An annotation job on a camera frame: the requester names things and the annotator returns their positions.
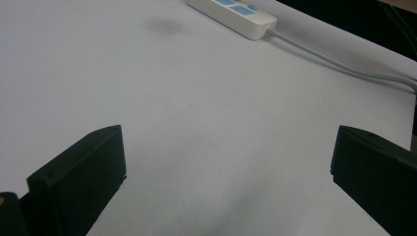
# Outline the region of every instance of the power strip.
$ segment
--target power strip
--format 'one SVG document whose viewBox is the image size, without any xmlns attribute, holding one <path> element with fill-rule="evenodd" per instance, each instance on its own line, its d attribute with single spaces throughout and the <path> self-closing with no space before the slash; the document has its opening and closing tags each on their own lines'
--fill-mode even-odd
<svg viewBox="0 0 417 236">
<path fill-rule="evenodd" d="M 187 0 L 187 4 L 252 40 L 263 38 L 276 25 L 276 17 L 240 0 Z"/>
</svg>

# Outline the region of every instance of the gray cable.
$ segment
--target gray cable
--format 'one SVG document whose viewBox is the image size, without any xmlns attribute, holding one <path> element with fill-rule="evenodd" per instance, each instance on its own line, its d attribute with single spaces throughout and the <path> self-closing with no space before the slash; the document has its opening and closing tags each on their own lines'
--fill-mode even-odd
<svg viewBox="0 0 417 236">
<path fill-rule="evenodd" d="M 386 75 L 379 75 L 379 74 L 372 74 L 372 73 L 367 73 L 367 72 L 362 72 L 362 71 L 358 71 L 356 69 L 350 68 L 348 66 L 345 66 L 337 61 L 334 61 L 328 57 L 326 57 L 325 55 L 322 55 L 316 51 L 313 51 L 312 49 L 305 47 L 285 36 L 283 36 L 282 34 L 280 34 L 276 29 L 268 29 L 267 30 L 267 35 L 270 36 L 275 36 L 305 52 L 308 52 L 316 57 L 319 57 L 320 59 L 329 62 L 331 65 L 336 66 L 344 71 L 347 71 L 349 73 L 352 73 L 353 75 L 356 76 L 360 76 L 360 77 L 365 77 L 365 78 L 370 78 L 370 79 L 376 79 L 376 80 L 382 80 L 382 81 L 390 81 L 390 82 L 396 82 L 396 83 L 400 83 L 406 86 L 411 87 L 414 90 L 414 93 L 417 94 L 417 85 L 414 84 L 412 81 L 409 81 L 407 79 L 403 79 L 403 78 L 399 78 L 399 77 L 394 77 L 394 76 L 386 76 Z"/>
</svg>

